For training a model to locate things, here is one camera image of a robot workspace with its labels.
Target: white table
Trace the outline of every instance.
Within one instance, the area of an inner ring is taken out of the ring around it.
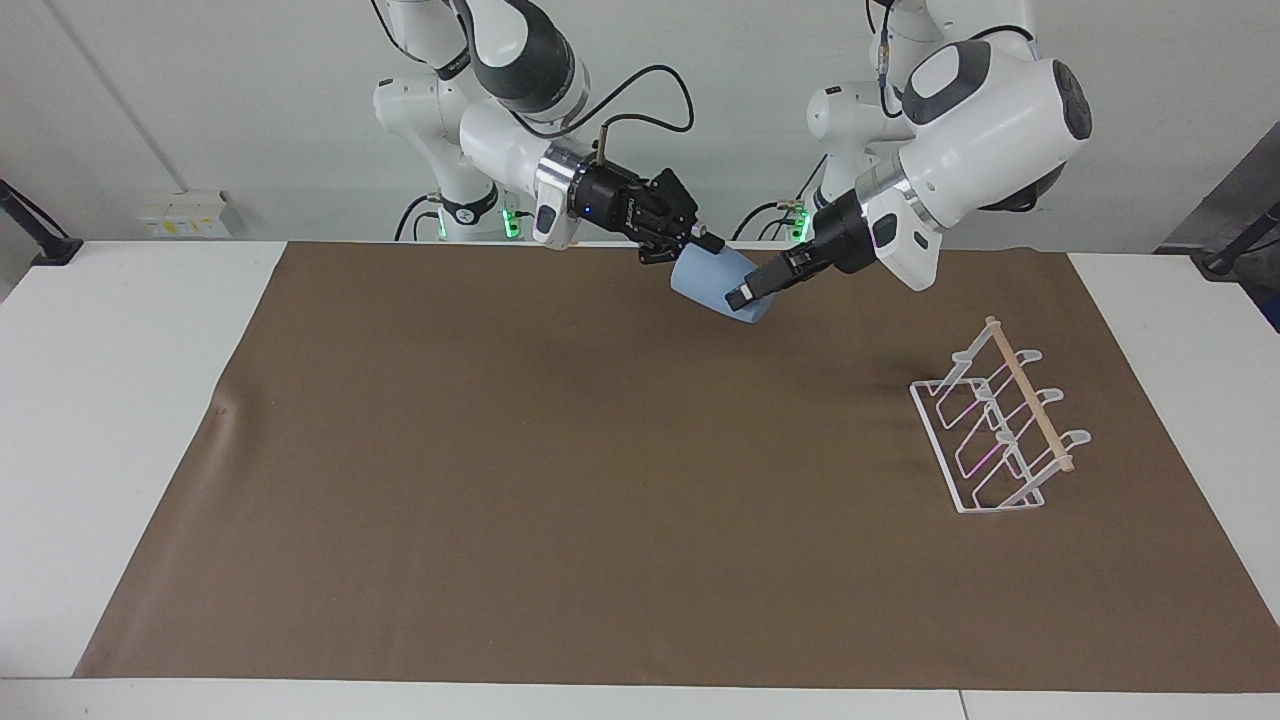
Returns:
[[[1280,694],[65,679],[283,249],[90,243],[0,304],[0,676],[36,678],[0,680],[0,717],[1280,717]],[[1073,261],[1280,618],[1280,336],[1184,259]]]

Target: wooden bar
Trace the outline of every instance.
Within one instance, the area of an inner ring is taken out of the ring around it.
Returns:
[[[1000,354],[1005,356],[1005,363],[1009,364],[1009,372],[1012,373],[1014,380],[1018,382],[1018,388],[1023,391],[1023,398],[1027,400],[1027,406],[1032,409],[1032,415],[1036,416],[1036,424],[1039,425],[1041,433],[1044,436],[1044,442],[1047,442],[1050,450],[1053,451],[1053,457],[1062,461],[1062,471],[1070,473],[1075,469],[1075,464],[1071,461],[1071,456],[1068,455],[1066,447],[1062,445],[1062,437],[1059,434],[1057,429],[1053,428],[1053,421],[1048,419],[1048,413],[1046,413],[1044,406],[1041,405],[1039,397],[1036,395],[1036,388],[1027,377],[1027,372],[1023,370],[1021,364],[1018,363],[1018,354],[1014,352],[1012,345],[1010,345],[1009,338],[1005,337],[1004,325],[1001,325],[1000,320],[993,316],[987,318],[987,324],[996,325],[992,328],[991,337],[996,341],[996,346],[1000,347]]]

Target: green light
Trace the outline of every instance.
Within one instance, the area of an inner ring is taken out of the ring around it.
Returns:
[[[520,218],[506,208],[502,209],[502,219],[507,223],[507,237],[515,240],[520,237]]]
[[[800,217],[791,222],[791,240],[794,242],[804,242],[809,238],[809,228],[813,227],[813,215],[809,210],[800,210]]]

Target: electrical junction box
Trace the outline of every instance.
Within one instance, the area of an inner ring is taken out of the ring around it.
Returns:
[[[244,229],[219,191],[152,192],[145,202],[138,220],[151,237],[230,238]]]

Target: brown tablecloth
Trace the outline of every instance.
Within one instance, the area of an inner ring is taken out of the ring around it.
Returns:
[[[1280,632],[1064,256],[739,324],[628,251],[291,245],[81,676],[1280,691]],[[961,516],[908,384],[998,315],[1094,442]],[[200,318],[191,318],[200,323]]]

